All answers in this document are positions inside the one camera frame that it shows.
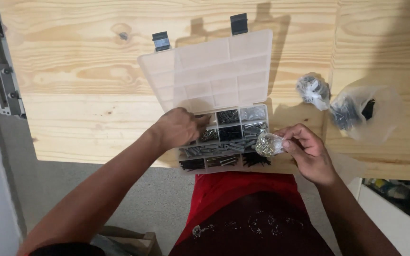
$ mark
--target left hand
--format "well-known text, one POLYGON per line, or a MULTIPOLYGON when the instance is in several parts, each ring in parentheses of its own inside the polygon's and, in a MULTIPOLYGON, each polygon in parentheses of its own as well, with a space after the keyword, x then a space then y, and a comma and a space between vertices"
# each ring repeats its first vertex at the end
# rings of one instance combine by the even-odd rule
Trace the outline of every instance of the left hand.
POLYGON ((198 139, 205 131, 210 117, 203 115, 196 118, 185 108, 174 108, 159 118, 150 129, 159 135, 161 147, 167 151, 198 139))

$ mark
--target plastic bag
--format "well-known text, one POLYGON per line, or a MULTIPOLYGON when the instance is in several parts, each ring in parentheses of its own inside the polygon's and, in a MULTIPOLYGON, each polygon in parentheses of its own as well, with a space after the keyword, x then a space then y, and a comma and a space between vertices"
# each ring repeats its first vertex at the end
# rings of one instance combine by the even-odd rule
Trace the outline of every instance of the plastic bag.
MULTIPOLYGON (((366 170, 366 165, 347 155, 334 153, 327 149, 332 164, 343 182, 349 186, 355 178, 361 177, 366 170)), ((300 173, 294 174, 298 192, 302 194, 318 194, 316 186, 304 178, 300 173)))
POLYGON ((242 108, 240 109, 240 116, 242 117, 242 121, 265 119, 265 107, 255 106, 251 108, 242 108))
POLYGON ((330 105, 333 123, 355 139, 382 144, 403 115, 403 100, 390 86, 347 87, 330 105))
POLYGON ((279 153, 283 153, 282 141, 284 139, 272 133, 261 133, 257 139, 254 149, 264 157, 272 157, 279 153))
POLYGON ((297 80, 297 91, 303 102, 312 103, 320 111, 327 110, 330 105, 330 88, 319 74, 309 73, 297 80))

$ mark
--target black clip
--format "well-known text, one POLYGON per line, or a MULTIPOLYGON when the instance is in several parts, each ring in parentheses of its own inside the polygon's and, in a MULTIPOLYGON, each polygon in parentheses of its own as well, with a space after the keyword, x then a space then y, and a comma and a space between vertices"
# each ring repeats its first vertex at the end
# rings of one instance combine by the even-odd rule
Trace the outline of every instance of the black clip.
POLYGON ((248 18, 246 13, 231 16, 232 35, 239 35, 248 32, 248 18))
POLYGON ((167 32, 153 34, 153 41, 156 51, 170 49, 170 42, 168 41, 167 32))

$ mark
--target clear plastic lid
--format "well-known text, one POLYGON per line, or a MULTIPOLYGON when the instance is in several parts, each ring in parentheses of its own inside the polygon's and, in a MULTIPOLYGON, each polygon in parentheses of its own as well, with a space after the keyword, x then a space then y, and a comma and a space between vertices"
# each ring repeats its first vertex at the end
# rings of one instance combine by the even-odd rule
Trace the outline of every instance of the clear plastic lid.
POLYGON ((268 92, 270 29, 138 57, 163 110, 192 113, 264 102, 268 92))

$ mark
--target plastic organizer box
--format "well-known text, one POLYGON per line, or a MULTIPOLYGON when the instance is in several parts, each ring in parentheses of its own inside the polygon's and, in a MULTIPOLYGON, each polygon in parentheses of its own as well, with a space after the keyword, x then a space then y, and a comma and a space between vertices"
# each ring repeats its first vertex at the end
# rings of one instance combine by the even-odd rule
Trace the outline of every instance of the plastic organizer box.
POLYGON ((248 125, 264 123, 269 131, 267 107, 259 102, 267 99, 272 38, 271 30, 261 30, 138 57, 138 63, 165 112, 183 107, 196 115, 213 115, 207 132, 215 129, 218 134, 215 139, 203 141, 199 138, 193 144, 179 148, 178 157, 184 173, 248 170, 243 160, 246 153, 255 152, 250 146, 232 153, 213 149, 216 146, 241 149, 257 140, 256 136, 245 134, 248 125), (263 109, 265 117, 242 118, 242 113, 251 107, 263 109), (194 154, 194 147, 203 147, 205 151, 194 154), (210 160, 225 156, 228 160, 223 163, 210 160))

